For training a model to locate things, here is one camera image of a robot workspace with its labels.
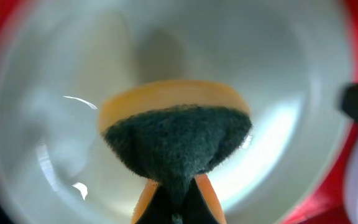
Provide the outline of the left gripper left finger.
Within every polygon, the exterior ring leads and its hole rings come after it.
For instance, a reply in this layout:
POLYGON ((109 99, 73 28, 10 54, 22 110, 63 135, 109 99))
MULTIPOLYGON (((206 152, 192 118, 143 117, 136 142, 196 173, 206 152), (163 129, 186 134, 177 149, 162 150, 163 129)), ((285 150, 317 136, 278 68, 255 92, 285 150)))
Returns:
POLYGON ((135 206, 135 224, 172 224, 173 205, 158 183, 146 183, 135 206))

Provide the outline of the green and yellow sponge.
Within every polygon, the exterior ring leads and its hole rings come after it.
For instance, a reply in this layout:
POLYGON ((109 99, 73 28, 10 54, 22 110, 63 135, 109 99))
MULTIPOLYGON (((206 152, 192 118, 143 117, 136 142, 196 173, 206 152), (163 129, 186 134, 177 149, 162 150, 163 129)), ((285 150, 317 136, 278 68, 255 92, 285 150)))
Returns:
POLYGON ((142 85, 106 101, 98 128, 129 170, 165 188, 172 223, 183 223, 192 179, 217 221, 226 221, 207 174, 240 148, 252 128, 249 106, 232 87, 202 80, 142 85))

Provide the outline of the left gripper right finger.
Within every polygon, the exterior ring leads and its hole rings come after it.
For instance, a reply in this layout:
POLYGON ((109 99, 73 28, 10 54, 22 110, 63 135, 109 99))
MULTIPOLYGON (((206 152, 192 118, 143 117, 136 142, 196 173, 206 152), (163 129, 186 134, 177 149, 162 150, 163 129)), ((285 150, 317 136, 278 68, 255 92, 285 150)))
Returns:
POLYGON ((192 179, 181 207, 183 224, 218 224, 207 206, 196 180, 192 179))

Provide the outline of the mint green plate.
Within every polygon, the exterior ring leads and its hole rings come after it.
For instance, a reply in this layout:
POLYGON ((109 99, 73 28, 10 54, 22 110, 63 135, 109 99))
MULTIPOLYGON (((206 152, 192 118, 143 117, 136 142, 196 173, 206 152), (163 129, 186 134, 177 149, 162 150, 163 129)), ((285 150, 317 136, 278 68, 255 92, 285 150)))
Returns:
POLYGON ((339 1, 25 1, 0 31, 0 203, 14 223, 129 223, 145 179, 101 139, 102 103, 211 80, 253 124, 209 173, 226 219, 278 223, 344 143, 353 72, 339 1))

